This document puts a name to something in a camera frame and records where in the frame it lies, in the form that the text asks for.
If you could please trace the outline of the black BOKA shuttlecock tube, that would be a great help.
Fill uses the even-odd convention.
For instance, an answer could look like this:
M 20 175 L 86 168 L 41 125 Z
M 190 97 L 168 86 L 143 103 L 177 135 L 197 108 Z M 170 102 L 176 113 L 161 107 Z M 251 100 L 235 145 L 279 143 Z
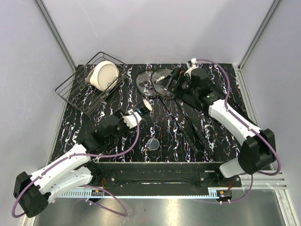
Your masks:
M 141 102 L 132 107 L 125 115 L 131 115 L 132 113 L 138 113 L 139 116 L 143 117 L 153 111 L 153 108 L 147 99 L 143 99 Z

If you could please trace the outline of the clear plastic tube lid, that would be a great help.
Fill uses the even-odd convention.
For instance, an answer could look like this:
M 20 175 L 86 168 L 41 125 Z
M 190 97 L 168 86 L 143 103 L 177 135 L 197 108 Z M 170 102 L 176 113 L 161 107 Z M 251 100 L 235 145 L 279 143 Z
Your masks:
M 159 147 L 160 147 L 160 143 L 159 143 L 159 141 L 157 140 L 157 139 L 155 139 L 155 138 L 150 138 L 148 141 L 147 141 L 147 148 L 149 149 L 149 150 L 152 150 L 152 151 L 154 151 L 154 150 L 157 150 Z

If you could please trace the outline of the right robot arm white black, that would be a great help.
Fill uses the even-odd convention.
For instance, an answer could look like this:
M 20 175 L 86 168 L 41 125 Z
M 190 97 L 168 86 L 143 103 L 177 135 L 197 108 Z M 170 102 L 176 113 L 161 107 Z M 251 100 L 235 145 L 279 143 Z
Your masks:
M 170 74 L 159 76 L 154 83 L 216 119 L 240 143 L 238 157 L 220 165 L 214 174 L 216 185 L 225 186 L 235 175 L 252 175 L 277 159 L 274 133 L 270 129 L 260 129 L 237 113 L 213 88 L 204 69 L 195 67 L 185 73 L 175 68 Z

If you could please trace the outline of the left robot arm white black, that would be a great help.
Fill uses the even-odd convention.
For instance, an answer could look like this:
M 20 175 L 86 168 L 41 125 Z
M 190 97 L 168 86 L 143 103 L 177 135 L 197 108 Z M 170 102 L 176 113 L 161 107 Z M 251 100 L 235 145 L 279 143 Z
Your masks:
M 117 111 L 113 115 L 104 116 L 97 126 L 57 160 L 31 174 L 20 173 L 16 177 L 13 192 L 16 200 L 11 211 L 12 217 L 35 217 L 63 193 L 78 186 L 99 185 L 102 175 L 93 159 L 115 158 L 130 152 L 138 142 L 141 119 L 134 110 L 126 113 Z M 103 154 L 111 140 L 134 129 L 136 137 L 127 150 Z

